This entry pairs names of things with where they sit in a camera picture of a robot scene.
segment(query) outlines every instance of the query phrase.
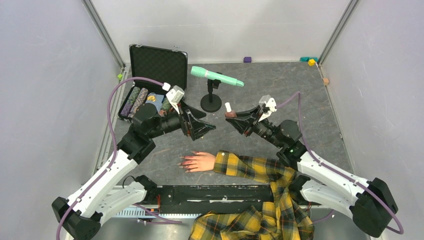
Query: purple cube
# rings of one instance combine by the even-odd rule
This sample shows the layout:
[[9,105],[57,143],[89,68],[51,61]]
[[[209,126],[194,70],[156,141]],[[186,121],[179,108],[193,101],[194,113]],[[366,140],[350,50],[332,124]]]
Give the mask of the purple cube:
[[245,56],[243,58],[243,63],[251,63],[252,62],[252,57],[251,56]]

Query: wooden block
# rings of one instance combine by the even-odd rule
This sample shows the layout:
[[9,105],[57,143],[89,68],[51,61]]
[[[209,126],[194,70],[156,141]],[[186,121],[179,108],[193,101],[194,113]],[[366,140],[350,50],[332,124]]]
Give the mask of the wooden block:
[[324,77],[324,78],[322,79],[322,81],[324,82],[324,85],[325,85],[325,86],[327,86],[327,85],[330,83],[329,79],[328,79],[328,78],[326,78],[326,77]]

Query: mannequin hand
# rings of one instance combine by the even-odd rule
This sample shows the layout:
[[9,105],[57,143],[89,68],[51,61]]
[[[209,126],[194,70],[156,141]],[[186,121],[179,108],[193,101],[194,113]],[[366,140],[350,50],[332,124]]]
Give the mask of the mannequin hand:
[[210,171],[214,169],[215,155],[207,152],[193,151],[195,156],[182,156],[183,162],[178,163],[182,169],[187,169],[186,173]]

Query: white wall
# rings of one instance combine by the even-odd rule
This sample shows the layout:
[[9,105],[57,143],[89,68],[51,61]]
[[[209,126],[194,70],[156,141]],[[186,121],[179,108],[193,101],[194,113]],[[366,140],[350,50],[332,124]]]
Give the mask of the white wall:
[[423,239],[423,12],[360,1],[322,66],[356,173],[386,181],[399,207],[405,234],[385,240]]
[[52,240],[51,204],[94,169],[119,67],[79,0],[2,1],[0,33],[0,239]]
[[319,57],[349,0],[92,0],[125,62],[128,46],[188,53],[190,63]]

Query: case lid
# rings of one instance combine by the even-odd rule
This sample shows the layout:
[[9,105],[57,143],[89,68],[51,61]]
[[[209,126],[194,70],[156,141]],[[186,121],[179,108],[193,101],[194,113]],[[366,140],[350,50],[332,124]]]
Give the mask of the case lid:
[[[173,51],[152,46],[130,45],[129,56],[133,77],[145,77],[177,85],[185,90],[187,88],[187,62],[188,56],[183,51]],[[156,84],[136,81],[135,85],[147,88],[149,92],[165,94],[165,91]]]

